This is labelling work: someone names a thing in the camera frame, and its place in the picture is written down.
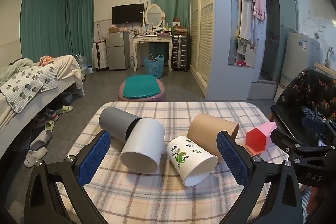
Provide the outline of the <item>black silver suitcase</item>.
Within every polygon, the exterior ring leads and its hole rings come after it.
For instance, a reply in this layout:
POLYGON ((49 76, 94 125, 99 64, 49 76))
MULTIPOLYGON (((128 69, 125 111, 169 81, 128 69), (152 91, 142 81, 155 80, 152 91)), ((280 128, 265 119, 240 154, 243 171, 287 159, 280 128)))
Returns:
POLYGON ((188 35, 174 35, 171 57, 172 70, 188 71, 190 67, 190 38, 188 35))

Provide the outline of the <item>bed with beige blanket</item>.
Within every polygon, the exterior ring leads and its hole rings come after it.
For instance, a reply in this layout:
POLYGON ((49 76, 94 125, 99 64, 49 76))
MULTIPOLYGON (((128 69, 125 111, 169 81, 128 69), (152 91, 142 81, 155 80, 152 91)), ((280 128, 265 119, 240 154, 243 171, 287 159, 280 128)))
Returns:
POLYGON ((54 57, 40 66, 20 59, 1 67, 1 155, 53 99, 73 84, 84 95, 82 72, 71 56, 54 57))

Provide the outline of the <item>plain white cup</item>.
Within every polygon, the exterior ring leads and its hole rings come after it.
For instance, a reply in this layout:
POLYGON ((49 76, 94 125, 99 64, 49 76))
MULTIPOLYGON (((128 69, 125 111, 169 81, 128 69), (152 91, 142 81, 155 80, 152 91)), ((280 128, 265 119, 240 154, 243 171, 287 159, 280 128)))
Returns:
POLYGON ((161 160, 164 136, 165 129, 158 120, 140 119, 120 153, 120 161, 134 172, 154 173, 161 160))

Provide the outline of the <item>white louvered wardrobe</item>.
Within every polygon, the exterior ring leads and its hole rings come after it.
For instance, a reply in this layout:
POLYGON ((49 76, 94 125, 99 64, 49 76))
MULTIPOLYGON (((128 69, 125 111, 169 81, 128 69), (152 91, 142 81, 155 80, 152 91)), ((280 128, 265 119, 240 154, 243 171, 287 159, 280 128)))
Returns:
POLYGON ((191 71, 207 100, 246 100, 260 76, 266 21, 256 46, 237 26, 238 0, 190 0, 191 71))

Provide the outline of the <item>brown kraft cup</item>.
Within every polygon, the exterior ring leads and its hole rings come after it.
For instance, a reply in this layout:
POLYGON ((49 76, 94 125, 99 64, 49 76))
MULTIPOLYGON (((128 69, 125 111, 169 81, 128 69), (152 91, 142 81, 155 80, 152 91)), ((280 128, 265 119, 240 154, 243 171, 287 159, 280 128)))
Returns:
POLYGON ((206 114, 198 114, 190 123, 187 138, 218 157, 218 163, 223 162, 221 153, 217 148, 218 133, 226 131, 235 140, 239 124, 222 118, 206 114))

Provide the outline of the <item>pink stool with green cushion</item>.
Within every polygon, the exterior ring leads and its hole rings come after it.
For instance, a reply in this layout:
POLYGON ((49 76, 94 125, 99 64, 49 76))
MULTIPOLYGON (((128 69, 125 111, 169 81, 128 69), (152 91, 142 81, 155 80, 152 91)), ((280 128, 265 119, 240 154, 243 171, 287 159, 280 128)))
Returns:
POLYGON ((119 101, 166 101, 164 84, 150 75, 128 77, 118 88, 117 96, 119 101))

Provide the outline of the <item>water jug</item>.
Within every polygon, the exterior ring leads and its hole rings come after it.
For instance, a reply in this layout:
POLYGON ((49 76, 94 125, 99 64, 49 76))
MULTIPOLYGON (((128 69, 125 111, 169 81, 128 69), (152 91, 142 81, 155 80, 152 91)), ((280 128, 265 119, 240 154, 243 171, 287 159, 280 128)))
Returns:
POLYGON ((82 54, 77 54, 76 55, 76 60, 78 62, 78 65, 81 69, 82 74, 86 75, 88 72, 88 64, 87 64, 87 59, 85 56, 82 54))

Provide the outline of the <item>white dressing table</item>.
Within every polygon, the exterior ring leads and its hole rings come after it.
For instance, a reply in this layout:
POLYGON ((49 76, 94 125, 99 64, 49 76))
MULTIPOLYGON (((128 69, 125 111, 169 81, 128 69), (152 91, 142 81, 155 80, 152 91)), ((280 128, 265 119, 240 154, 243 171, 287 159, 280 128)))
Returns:
POLYGON ((169 71, 173 71, 171 66, 171 58, 173 55, 173 42, 172 35, 135 35, 133 36, 133 42, 131 43, 133 50, 133 59, 134 59, 134 71, 137 71, 138 68, 138 50, 137 46, 139 44, 154 44, 154 43, 168 43, 169 44, 169 58, 168 58, 168 67, 169 71))

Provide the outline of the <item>grey cup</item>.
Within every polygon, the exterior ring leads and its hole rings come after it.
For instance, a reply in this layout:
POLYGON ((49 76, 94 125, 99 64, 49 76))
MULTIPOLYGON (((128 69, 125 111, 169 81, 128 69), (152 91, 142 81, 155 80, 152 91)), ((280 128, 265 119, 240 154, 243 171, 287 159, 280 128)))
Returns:
POLYGON ((102 130, 110 133, 112 137, 125 144, 140 117, 115 107, 105 108, 99 118, 102 130))

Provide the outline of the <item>hanging clothes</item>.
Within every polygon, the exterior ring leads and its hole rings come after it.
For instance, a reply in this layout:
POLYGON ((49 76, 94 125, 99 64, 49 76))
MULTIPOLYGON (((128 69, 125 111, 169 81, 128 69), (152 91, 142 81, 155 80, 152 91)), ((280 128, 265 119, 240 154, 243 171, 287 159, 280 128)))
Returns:
POLYGON ((259 27, 266 20, 266 0, 238 0, 236 37, 254 46, 258 45, 259 27))

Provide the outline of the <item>black floral jacket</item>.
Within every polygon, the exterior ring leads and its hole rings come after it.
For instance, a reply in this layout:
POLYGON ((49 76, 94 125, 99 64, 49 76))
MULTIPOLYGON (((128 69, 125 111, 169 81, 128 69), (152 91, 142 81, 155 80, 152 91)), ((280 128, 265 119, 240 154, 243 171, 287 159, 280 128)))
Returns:
POLYGON ((335 121, 335 78, 307 68, 285 88, 276 104, 305 107, 325 121, 335 121))

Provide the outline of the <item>white suitcase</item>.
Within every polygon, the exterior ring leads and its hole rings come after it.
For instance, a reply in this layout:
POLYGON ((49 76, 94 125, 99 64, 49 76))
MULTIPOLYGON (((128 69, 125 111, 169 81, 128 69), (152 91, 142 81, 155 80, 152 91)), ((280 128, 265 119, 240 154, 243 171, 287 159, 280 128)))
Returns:
POLYGON ((97 41, 92 44, 92 68, 97 71, 108 69, 108 56, 105 40, 97 41))

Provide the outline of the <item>green slipper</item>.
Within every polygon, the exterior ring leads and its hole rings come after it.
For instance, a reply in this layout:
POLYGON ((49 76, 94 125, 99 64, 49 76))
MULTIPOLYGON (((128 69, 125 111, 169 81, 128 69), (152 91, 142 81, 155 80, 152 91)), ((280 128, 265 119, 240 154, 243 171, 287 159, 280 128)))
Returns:
POLYGON ((52 132, 54 129, 54 126, 55 126, 55 121, 53 120, 48 120, 45 122, 45 130, 49 130, 50 132, 52 132))

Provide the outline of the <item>plaid tablecloth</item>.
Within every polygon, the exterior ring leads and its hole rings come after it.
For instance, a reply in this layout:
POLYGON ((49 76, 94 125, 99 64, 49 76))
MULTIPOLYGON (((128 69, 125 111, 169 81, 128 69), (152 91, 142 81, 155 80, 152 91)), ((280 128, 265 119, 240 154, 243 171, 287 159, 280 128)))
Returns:
MULTIPOLYGON (((163 124, 164 142, 186 135, 201 113, 237 122, 237 143, 267 121, 270 110, 248 102, 110 102, 143 118, 163 124)), ((151 175, 126 168, 119 159, 122 144, 113 140, 92 181, 84 187, 109 223, 218 223, 238 198, 238 185, 224 163, 199 184, 185 187, 169 157, 163 153, 159 169, 151 175)))

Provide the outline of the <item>white slipper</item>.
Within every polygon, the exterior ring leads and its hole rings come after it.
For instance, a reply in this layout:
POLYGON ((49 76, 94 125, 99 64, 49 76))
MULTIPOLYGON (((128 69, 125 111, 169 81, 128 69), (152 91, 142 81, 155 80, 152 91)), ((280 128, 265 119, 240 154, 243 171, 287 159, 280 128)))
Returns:
POLYGON ((47 145, 51 138, 52 131, 50 129, 44 129, 30 144, 30 150, 36 151, 40 147, 44 147, 45 145, 47 145))
POLYGON ((27 168, 31 168, 35 165, 36 161, 42 159, 47 154, 47 148, 41 147, 36 151, 28 150, 24 165, 27 168))

